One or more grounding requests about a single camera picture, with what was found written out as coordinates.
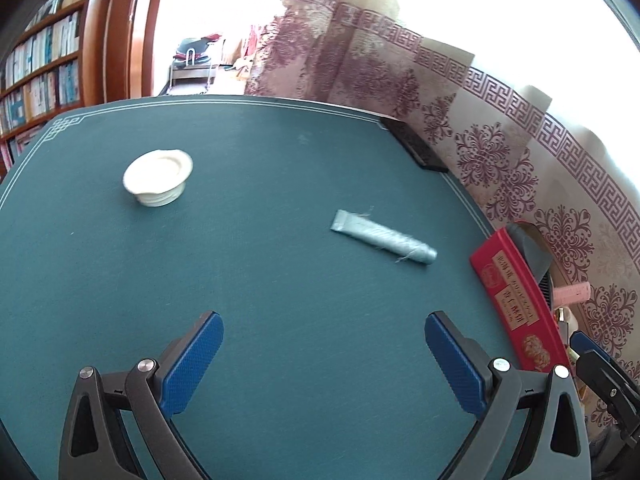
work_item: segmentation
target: blue gripper pad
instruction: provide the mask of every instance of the blue gripper pad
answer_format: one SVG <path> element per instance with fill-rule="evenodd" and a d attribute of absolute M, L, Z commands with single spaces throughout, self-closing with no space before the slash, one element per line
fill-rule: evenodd
<path fill-rule="evenodd" d="M 196 386 L 222 344 L 222 318 L 215 312 L 208 312 L 203 317 L 204 321 L 202 317 L 198 320 L 196 330 L 172 343 L 172 351 L 167 357 L 169 362 L 160 363 L 156 373 L 160 379 L 158 405 L 166 418 L 181 413 L 187 407 Z"/>
<path fill-rule="evenodd" d="M 480 418 L 486 410 L 485 382 L 437 314 L 429 314 L 424 337 L 460 406 Z"/>
<path fill-rule="evenodd" d="M 571 339 L 569 339 L 569 346 L 571 349 L 576 352 L 578 355 L 584 354 L 589 350 L 595 350 L 600 356 L 606 361 L 609 362 L 611 357 L 607 354 L 600 346 L 591 339 L 584 332 L 578 330 L 571 334 Z"/>

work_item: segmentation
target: wooden bookshelf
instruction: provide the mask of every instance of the wooden bookshelf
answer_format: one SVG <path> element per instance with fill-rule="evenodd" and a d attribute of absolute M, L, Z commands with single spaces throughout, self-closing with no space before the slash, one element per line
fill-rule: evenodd
<path fill-rule="evenodd" d="M 78 60 L 78 86 L 80 99 L 79 101 L 70 104 L 58 106 L 54 110 L 50 110 L 45 114 L 40 114 L 39 116 L 32 118 L 27 123 L 5 132 L 0 136 L 0 142 L 12 139 L 34 126 L 50 121 L 62 112 L 73 110 L 74 108 L 94 106 L 104 102 L 102 64 L 108 8 L 109 0 L 81 0 L 59 10 L 55 14 L 47 16 L 21 35 L 16 46 L 24 43 L 31 36 L 38 34 L 41 30 L 44 30 L 44 28 L 50 27 L 54 23 L 57 23 L 76 11 L 79 12 L 80 45 L 78 50 L 34 70 L 29 75 L 20 79 L 20 81 L 15 82 L 9 88 L 0 92 L 0 100 L 12 92 L 15 92 L 32 79 L 76 59 Z"/>
<path fill-rule="evenodd" d="M 47 123 L 48 121 L 52 120 L 55 116 L 60 115 L 63 112 L 68 112 L 69 110 L 74 110 L 75 108 L 81 108 L 81 107 L 82 105 L 80 104 L 80 101 L 76 101 L 75 103 L 71 103 L 69 105 L 60 106 L 55 110 L 52 110 L 46 114 L 40 114 L 39 116 L 34 117 L 28 123 L 25 123 L 22 126 L 18 126 L 17 128 L 14 128 L 13 130 L 11 130 L 9 133 L 4 134 L 3 136 L 0 136 L 0 141 L 13 139 L 15 136 L 18 136 L 21 133 L 26 132 L 27 130 L 30 130 L 31 128 L 39 126 L 42 123 Z"/>
<path fill-rule="evenodd" d="M 24 43 L 31 36 L 38 34 L 44 28 L 49 27 L 49 25 L 53 25 L 54 23 L 59 22 L 63 18 L 66 18 L 70 14 L 73 14 L 74 12 L 76 12 L 76 10 L 81 10 L 85 5 L 86 5 L 86 0 L 80 0 L 79 2 L 73 3 L 65 7 L 64 9 L 60 9 L 55 14 L 50 14 L 46 18 L 42 19 L 41 21 L 33 25 L 33 27 L 31 27 L 29 30 L 26 30 L 20 36 L 20 38 L 18 38 L 18 41 L 16 41 L 15 44 L 20 45 L 21 43 Z"/>
<path fill-rule="evenodd" d="M 39 75 L 45 74 L 50 70 L 53 70 L 55 67 L 64 65 L 65 63 L 68 63 L 69 61 L 73 61 L 78 57 L 80 57 L 80 53 L 78 50 L 76 50 L 75 52 L 72 52 L 67 56 L 59 57 L 57 60 L 52 61 L 51 63 L 45 66 L 41 66 L 39 69 L 31 72 L 28 76 L 25 76 L 22 79 L 20 79 L 20 81 L 18 81 L 17 83 L 14 83 L 11 86 L 9 86 L 9 88 L 7 88 L 4 92 L 0 92 L 0 99 L 3 99 L 5 96 L 9 95 L 11 92 L 17 90 L 21 86 L 26 85 L 29 81 L 37 78 Z"/>

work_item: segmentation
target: metal screw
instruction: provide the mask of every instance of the metal screw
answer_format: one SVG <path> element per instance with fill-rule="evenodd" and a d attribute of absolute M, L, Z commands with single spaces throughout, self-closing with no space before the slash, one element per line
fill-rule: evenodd
<path fill-rule="evenodd" d="M 569 370 L 566 369 L 566 366 L 558 365 L 554 367 L 554 372 L 558 377 L 562 377 L 563 379 L 569 376 Z"/>
<path fill-rule="evenodd" d="M 80 370 L 80 378 L 88 379 L 94 374 L 94 369 L 91 366 L 85 366 L 82 370 Z"/>
<path fill-rule="evenodd" d="M 508 372 L 511 365 L 507 361 L 507 359 L 502 359 L 501 357 L 494 359 L 494 368 L 499 372 Z"/>
<path fill-rule="evenodd" d="M 138 370 L 140 370 L 141 372 L 148 372 L 154 367 L 155 364 L 156 363 L 153 359 L 142 359 L 142 361 L 138 363 Z"/>

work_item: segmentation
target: gray fabric tube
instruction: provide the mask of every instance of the gray fabric tube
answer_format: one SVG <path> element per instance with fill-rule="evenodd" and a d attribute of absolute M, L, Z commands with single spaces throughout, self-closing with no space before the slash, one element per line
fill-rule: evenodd
<path fill-rule="evenodd" d="M 432 264 L 438 254 L 420 240 L 343 209 L 338 209 L 331 229 L 422 264 Z"/>

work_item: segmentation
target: bookshelf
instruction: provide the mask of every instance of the bookshelf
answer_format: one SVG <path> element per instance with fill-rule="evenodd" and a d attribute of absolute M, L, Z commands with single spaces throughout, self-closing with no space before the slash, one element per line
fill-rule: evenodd
<path fill-rule="evenodd" d="M 9 54 L 7 59 L 18 59 L 16 64 L 8 64 L 7 59 L 0 62 L 3 156 L 12 141 L 15 145 L 15 137 L 44 125 L 56 115 L 104 102 L 102 64 L 108 7 L 109 0 L 80 0 L 44 17 L 20 36 Z M 38 62 L 33 61 L 36 48 L 32 44 L 41 47 Z M 30 53 L 27 60 L 26 51 Z M 16 58 L 12 57 L 14 52 L 19 52 Z M 54 57 L 42 64 L 43 59 Z M 16 66 L 20 70 L 14 73 Z M 25 66 L 34 70 L 24 70 Z M 16 74 L 20 78 L 14 81 Z"/>

